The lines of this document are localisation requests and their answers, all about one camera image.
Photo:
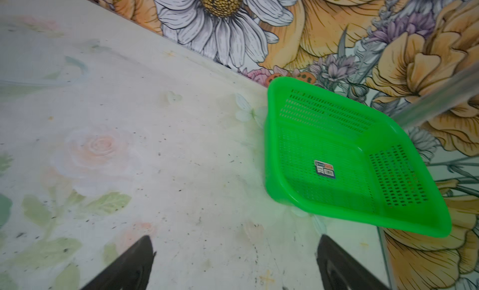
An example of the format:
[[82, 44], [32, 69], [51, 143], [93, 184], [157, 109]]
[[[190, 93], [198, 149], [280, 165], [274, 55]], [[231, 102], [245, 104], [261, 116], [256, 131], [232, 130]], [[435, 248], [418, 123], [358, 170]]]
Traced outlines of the small label in basket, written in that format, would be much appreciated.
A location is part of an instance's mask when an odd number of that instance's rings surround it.
[[316, 173], [319, 176], [323, 176], [323, 177], [326, 177], [326, 178], [332, 178], [332, 179], [336, 178], [334, 167], [331, 164], [315, 160], [314, 165], [315, 165]]

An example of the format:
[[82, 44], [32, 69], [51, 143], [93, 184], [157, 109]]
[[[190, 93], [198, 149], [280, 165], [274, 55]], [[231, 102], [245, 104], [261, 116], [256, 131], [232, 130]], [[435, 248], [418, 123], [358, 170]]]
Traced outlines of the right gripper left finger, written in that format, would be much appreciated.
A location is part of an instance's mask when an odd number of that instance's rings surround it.
[[142, 236], [82, 290], [145, 290], [155, 256], [150, 236]]

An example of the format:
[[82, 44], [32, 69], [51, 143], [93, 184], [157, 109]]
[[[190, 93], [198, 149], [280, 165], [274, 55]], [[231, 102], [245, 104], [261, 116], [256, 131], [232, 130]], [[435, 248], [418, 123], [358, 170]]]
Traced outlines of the green plastic basket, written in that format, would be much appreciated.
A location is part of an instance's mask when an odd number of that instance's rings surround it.
[[[265, 188], [307, 213], [444, 238], [452, 220], [408, 134], [387, 115], [292, 77], [268, 87]], [[316, 173], [314, 161], [336, 178]]]

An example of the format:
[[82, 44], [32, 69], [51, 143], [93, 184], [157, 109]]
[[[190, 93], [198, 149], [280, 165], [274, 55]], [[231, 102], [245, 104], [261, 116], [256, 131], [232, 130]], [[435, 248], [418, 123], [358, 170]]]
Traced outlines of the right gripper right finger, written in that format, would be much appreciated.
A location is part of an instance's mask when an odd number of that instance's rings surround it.
[[389, 289], [328, 235], [319, 241], [316, 261], [325, 290]]

